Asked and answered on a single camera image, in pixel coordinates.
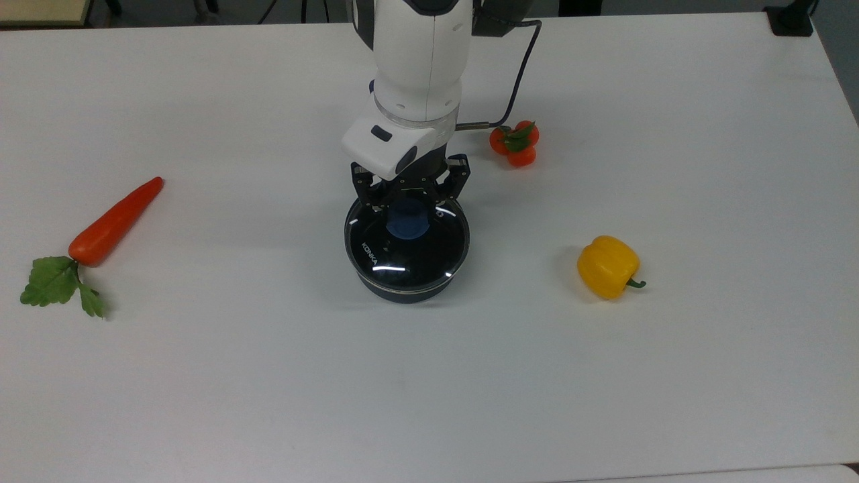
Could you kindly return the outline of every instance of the cluster of cherry tomatoes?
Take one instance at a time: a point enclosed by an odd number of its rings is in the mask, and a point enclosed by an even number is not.
[[[523,120],[510,129],[499,126],[489,135],[492,150],[507,157],[507,161],[517,168],[527,166],[537,159],[534,145],[539,141],[539,131],[533,121]]]

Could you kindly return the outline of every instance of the black cable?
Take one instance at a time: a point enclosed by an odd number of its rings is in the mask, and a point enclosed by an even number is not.
[[[510,101],[507,104],[507,110],[504,112],[503,117],[501,117],[501,119],[496,122],[483,121],[458,124],[456,125],[456,131],[476,131],[478,129],[489,129],[491,127],[498,127],[504,124],[505,121],[507,121],[507,118],[513,111],[513,104],[516,102],[516,94],[519,92],[519,84],[522,82],[522,76],[525,74],[525,66],[528,63],[528,58],[531,57],[531,51],[534,49],[534,43],[537,42],[539,30],[543,26],[543,22],[539,20],[505,21],[498,19],[490,14],[487,14],[483,10],[479,11],[478,13],[481,15],[485,15],[490,20],[497,21],[505,25],[510,25],[511,27],[534,27],[534,33],[531,36],[531,43],[528,44],[528,48],[525,51],[525,55],[522,57],[522,63],[519,66],[519,73],[516,75],[516,82],[513,84],[513,92],[510,93]]]
[[[269,15],[269,12],[271,12],[271,9],[274,8],[275,3],[277,3],[277,0],[271,0],[271,5],[269,5],[269,8],[265,10],[265,13],[263,14],[263,18],[259,19],[259,21],[257,22],[257,25],[261,25],[262,22],[265,21],[265,18]]]

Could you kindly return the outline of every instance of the green leaf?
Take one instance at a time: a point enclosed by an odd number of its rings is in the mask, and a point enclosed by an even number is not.
[[[531,141],[527,139],[509,139],[504,141],[504,145],[511,153],[518,153],[531,145]]]
[[[84,283],[78,282],[77,288],[81,290],[81,307],[90,317],[105,316],[104,303],[99,298],[99,292],[89,288]]]
[[[513,132],[509,133],[507,135],[507,137],[511,138],[511,139],[525,139],[528,137],[528,134],[531,134],[531,131],[533,131],[533,130],[534,130],[534,123],[531,123],[531,124],[521,128],[519,131],[513,131]]]
[[[33,260],[29,283],[21,293],[21,303],[45,307],[66,303],[77,288],[77,262],[69,257]]]

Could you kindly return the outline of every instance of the chair leg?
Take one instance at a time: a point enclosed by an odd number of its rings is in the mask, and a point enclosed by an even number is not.
[[[110,9],[110,13],[122,15],[122,5],[119,4],[119,0],[105,0],[105,3],[107,3],[107,7]]]

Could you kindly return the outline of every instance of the carrot leaf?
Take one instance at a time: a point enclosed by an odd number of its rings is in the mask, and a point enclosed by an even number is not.
[[[29,283],[21,293],[21,303],[45,307],[66,303],[77,289],[77,263],[69,257],[33,260]]]
[[[105,307],[99,298],[99,292],[91,289],[82,282],[77,283],[77,288],[81,291],[81,307],[83,311],[89,314],[90,317],[99,316],[103,319],[105,316]]]

